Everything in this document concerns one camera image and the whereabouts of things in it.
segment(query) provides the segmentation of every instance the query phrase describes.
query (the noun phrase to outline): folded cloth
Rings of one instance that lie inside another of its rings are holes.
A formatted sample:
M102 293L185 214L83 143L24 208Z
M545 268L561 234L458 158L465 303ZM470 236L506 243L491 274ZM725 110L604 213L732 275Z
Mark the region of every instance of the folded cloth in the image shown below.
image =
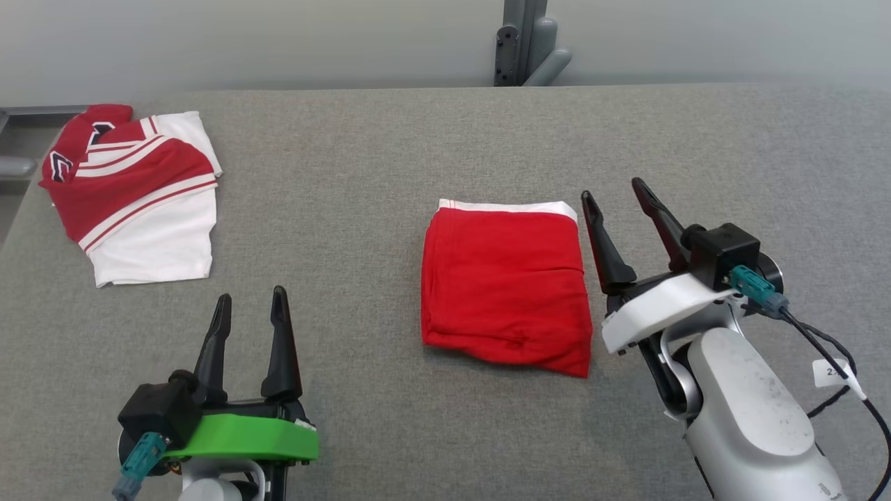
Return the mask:
M222 170L197 111L129 121L90 106L46 156L43 186L68 237L106 283L206 278Z
M587 377L591 313L576 213L440 200L421 265L421 337L488 362Z

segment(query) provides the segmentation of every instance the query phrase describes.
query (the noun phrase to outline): white hem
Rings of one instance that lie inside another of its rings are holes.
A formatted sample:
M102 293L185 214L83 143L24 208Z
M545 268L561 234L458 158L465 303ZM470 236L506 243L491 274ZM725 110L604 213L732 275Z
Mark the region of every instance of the white hem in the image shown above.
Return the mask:
M502 203L470 203L466 201L449 200L446 198L439 199L439 209L458 209L458 210L477 210L480 212L525 212L525 213L547 213L559 214L566 216L578 224L578 215L564 201L546 201L543 203L527 203L521 205L511 205Z

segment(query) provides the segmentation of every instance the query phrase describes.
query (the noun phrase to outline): gray fabric surface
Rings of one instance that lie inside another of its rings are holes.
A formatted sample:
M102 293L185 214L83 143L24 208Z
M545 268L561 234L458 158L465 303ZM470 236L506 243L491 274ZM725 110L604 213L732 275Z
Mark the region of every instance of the gray fabric surface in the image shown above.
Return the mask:
M117 412L137 384L198 355L233 296L225 387L256 396L272 288L290 294L307 413L322 456L289 499L706 499L640 357L591 377L487 365L421 345L424 231L440 197L578 209L591 189L640 276L666 268L630 187L644 177L684 223L733 221L783 267L798 316L834 333L891 417L891 95L853 88L641 86L185 94L140 116L199 110L225 174L211 277L93 287L32 185L0 250L3 497L104 499ZM580 232L583 242L586 235ZM604 314L583 245L595 321ZM816 353L790 328L743 328L811 408ZM852 499L884 464L855 399L815 420ZM149 480L143 501L175 499Z

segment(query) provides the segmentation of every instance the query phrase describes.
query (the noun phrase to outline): red and white jersey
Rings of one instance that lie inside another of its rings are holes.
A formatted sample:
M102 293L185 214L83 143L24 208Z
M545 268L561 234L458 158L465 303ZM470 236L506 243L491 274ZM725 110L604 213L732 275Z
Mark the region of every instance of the red and white jersey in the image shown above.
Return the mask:
M90 161L113 158L116 152L131 148L140 141L157 134L175 137L191 144L208 158L210 165L214 168L214 174L219 177L223 173L197 111L152 115L115 127L102 134L97 140L92 141L86 147L87 155Z
M109 125L88 134L97 117ZM122 117L120 108L100 107L75 117L47 155L40 185L68 237L93 261L97 287L207 277L217 170L205 152L177 137L130 139L144 136L142 121L116 120ZM98 144L114 147L90 152ZM212 154L209 140L205 146Z

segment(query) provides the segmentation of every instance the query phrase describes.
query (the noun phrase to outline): white label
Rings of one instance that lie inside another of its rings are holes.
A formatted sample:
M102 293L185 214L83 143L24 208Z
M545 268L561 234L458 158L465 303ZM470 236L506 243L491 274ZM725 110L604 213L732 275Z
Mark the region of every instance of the white label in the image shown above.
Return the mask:
M841 358L836 358L835 360L848 375L851 374L847 367L847 360L842 360ZM846 383L841 375L832 368L832 365L825 358L821 358L813 362L813 384L817 385L817 388L822 388L824 386L845 385Z

